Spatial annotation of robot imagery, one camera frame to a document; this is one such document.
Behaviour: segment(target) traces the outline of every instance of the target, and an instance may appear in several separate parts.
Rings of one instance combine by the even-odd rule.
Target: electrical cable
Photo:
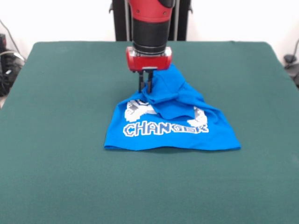
[[[298,48],[298,44],[299,44],[299,39],[298,39],[298,40],[297,40],[297,42],[296,42],[296,46],[295,46],[295,50],[294,50],[293,57],[295,57],[295,56],[296,56],[296,54],[297,54],[297,48]]]
[[[18,51],[18,53],[20,53],[20,50],[18,49],[18,46],[15,44],[14,39],[13,39],[13,37],[11,36],[11,33],[10,33],[9,29],[4,25],[4,23],[1,21],[1,19],[0,19],[0,23],[1,23],[1,25],[4,27],[4,29],[6,29],[6,31],[8,32],[8,35],[9,35],[9,37],[10,37],[12,43],[14,44],[15,49]]]
[[[20,53],[15,52],[13,50],[4,51],[4,52],[0,53],[0,56],[6,55],[6,54],[13,54],[17,58],[21,59],[23,62],[26,62],[26,58],[25,57],[23,57]]]

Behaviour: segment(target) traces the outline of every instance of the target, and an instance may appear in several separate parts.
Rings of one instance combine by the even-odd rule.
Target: green tabletop
[[[105,150],[127,45],[34,46],[0,111],[0,224],[298,224],[299,93],[271,47],[170,43],[241,150]]]

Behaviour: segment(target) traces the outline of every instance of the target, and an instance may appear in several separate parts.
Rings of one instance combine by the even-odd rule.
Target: black cable
[[[296,81],[296,78],[299,76],[299,72],[293,77],[293,81]]]
[[[296,42],[296,46],[295,46],[295,50],[294,50],[294,54],[293,54],[293,58],[296,56],[297,54],[297,48],[298,48],[298,44],[299,44],[299,39]]]
[[[8,32],[8,35],[9,35],[9,37],[10,37],[12,43],[14,44],[15,49],[18,51],[18,53],[20,53],[20,50],[18,49],[18,46],[15,44],[14,39],[13,39],[13,37],[11,36],[11,33],[10,33],[9,29],[4,25],[4,23],[1,21],[1,19],[0,19],[0,23],[1,23],[1,25],[4,27],[4,29],[6,29],[6,31]]]

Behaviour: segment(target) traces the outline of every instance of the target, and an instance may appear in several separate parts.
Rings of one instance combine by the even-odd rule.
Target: cloth fold
[[[145,86],[117,105],[105,141],[106,149],[157,147],[241,147],[223,113],[206,104],[173,64],[168,70],[154,72],[151,94]]]

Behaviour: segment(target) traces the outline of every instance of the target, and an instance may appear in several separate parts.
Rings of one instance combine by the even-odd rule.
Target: green felt surface
[[[171,42],[239,151],[107,151],[126,42],[38,43],[0,111],[0,224],[298,224],[299,92],[266,43]]]

